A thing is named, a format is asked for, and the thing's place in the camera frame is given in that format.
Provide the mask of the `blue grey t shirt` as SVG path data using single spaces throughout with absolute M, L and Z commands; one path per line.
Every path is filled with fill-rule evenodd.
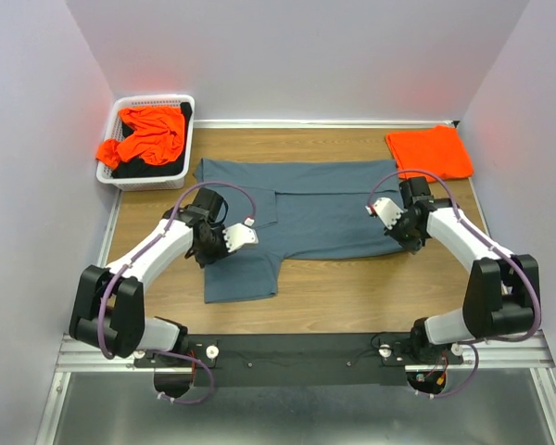
M 202 159 L 194 176 L 229 205 L 226 225 L 251 214 L 259 242 L 204 270 L 204 300 L 265 299 L 278 291 L 281 264 L 345 260 L 401 250 L 365 209 L 369 194 L 401 202 L 392 160 L 244 163 Z

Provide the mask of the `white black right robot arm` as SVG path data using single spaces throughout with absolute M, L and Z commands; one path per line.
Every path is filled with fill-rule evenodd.
M 416 362 L 431 362 L 458 343 L 496 339 L 522 341 L 541 322 L 539 270 L 530 255 L 517 255 L 470 222 L 453 197 L 436 198 L 423 177 L 400 183 L 402 202 L 379 197 L 368 210 L 385 234 L 416 253 L 438 241 L 469 274 L 462 305 L 417 320 L 407 341 Z

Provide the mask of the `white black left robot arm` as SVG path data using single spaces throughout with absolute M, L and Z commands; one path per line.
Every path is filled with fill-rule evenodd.
M 167 210 L 154 231 L 129 253 L 105 267 L 82 271 L 69 322 L 69 335 L 101 349 L 108 359 L 155 351 L 166 365 L 187 352 L 187 327 L 145 316 L 145 292 L 176 259 L 205 267 L 229 256 L 223 237 L 228 204 L 217 192 L 200 189 L 193 203 Z

